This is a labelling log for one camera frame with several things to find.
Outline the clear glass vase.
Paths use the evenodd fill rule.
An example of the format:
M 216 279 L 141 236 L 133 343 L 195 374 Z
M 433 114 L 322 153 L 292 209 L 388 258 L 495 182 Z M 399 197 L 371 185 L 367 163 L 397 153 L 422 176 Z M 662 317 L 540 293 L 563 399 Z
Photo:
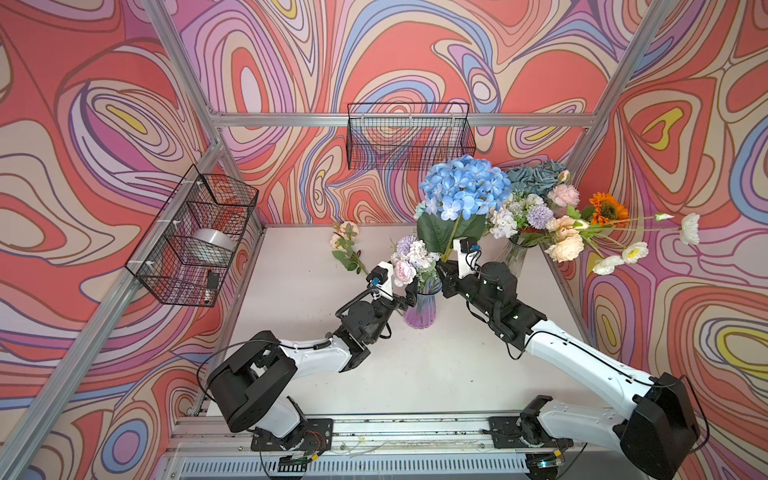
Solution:
M 529 246 L 523 245 L 522 241 L 517 236 L 514 236 L 507 240 L 498 261 L 505 264 L 510 273 L 519 278 L 529 250 Z

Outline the purple glass vase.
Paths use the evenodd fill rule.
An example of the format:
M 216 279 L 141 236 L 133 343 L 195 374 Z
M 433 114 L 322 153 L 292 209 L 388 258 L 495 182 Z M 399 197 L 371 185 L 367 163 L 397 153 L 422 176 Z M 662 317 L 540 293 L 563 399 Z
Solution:
M 430 280 L 419 286 L 415 305 L 404 312 L 406 324 L 419 330 L 429 328 L 437 316 L 436 297 L 441 290 L 442 283 L 439 280 Z

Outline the lilac pink hydrangea stem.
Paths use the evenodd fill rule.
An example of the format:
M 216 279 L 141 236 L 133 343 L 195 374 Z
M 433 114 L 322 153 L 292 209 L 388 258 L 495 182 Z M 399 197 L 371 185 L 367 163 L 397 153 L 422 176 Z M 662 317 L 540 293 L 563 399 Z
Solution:
M 486 230 L 495 239 L 530 247 L 548 234 L 547 224 L 553 219 L 554 212 L 542 197 L 516 192 L 488 213 Z

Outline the cream white flower spray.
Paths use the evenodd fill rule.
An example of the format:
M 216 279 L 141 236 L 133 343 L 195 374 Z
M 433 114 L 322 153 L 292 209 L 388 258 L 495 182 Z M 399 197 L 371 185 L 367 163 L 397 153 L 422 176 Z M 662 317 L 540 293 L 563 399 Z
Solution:
M 545 227 L 544 253 L 557 264 L 573 262 L 586 253 L 597 259 L 590 271 L 598 276 L 608 276 L 624 266 L 631 266 L 651 254 L 651 245 L 643 240 L 644 233 L 674 234 L 683 243 L 695 246 L 699 243 L 700 216 L 691 213 L 677 225 L 674 216 L 658 212 L 650 216 L 612 218 L 587 217 L 587 209 L 568 208 L 566 214 L 557 217 Z

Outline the blue hydrangea flower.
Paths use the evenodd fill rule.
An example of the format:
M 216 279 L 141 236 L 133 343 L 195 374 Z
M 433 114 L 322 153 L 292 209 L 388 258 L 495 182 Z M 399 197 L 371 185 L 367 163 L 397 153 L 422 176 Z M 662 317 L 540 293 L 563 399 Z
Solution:
M 417 237 L 443 260 L 452 255 L 455 240 L 480 239 L 490 216 L 512 193 L 500 168 L 470 155 L 432 166 L 419 190 Z

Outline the pink peony flower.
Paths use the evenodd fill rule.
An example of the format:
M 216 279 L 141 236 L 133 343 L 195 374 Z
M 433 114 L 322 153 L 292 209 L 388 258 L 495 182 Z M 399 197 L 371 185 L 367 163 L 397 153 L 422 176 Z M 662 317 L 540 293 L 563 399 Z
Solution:
M 553 205 L 562 209 L 579 205 L 580 192 L 571 184 L 569 170 L 563 170 L 558 174 L 555 185 L 547 193 L 547 198 Z

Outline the orange gerbera flower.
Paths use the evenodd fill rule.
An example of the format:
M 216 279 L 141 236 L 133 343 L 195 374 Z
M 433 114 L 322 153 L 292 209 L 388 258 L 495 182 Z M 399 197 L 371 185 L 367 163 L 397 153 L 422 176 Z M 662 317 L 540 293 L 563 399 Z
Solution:
M 628 209 L 608 193 L 595 193 L 589 199 L 593 208 L 590 223 L 603 227 L 626 227 L 629 223 Z

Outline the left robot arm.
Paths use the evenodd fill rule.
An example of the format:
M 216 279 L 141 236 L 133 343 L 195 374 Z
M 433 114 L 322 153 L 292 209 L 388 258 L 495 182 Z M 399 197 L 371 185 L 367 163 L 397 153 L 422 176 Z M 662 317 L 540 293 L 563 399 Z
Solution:
M 340 326 L 323 340 L 289 342 L 262 331 L 239 345 L 212 373 L 206 392 L 232 433 L 249 431 L 256 445 L 304 448 L 318 435 L 298 403 L 284 393 L 293 380 L 356 369 L 369 347 L 391 336 L 392 313 L 413 306 L 416 294 L 387 294 L 370 287 L 341 307 Z

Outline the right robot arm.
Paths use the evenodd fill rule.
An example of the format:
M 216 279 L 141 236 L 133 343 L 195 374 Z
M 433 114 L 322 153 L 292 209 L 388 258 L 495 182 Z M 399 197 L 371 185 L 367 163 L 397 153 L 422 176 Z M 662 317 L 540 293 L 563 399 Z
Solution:
M 579 407 L 540 395 L 518 417 L 522 442 L 580 441 L 623 454 L 653 479 L 676 475 L 700 435 L 683 379 L 637 370 L 570 335 L 519 300 L 517 279 L 503 263 L 472 270 L 464 261 L 439 262 L 437 272 L 444 296 L 461 296 L 509 352 L 548 362 L 607 404 Z

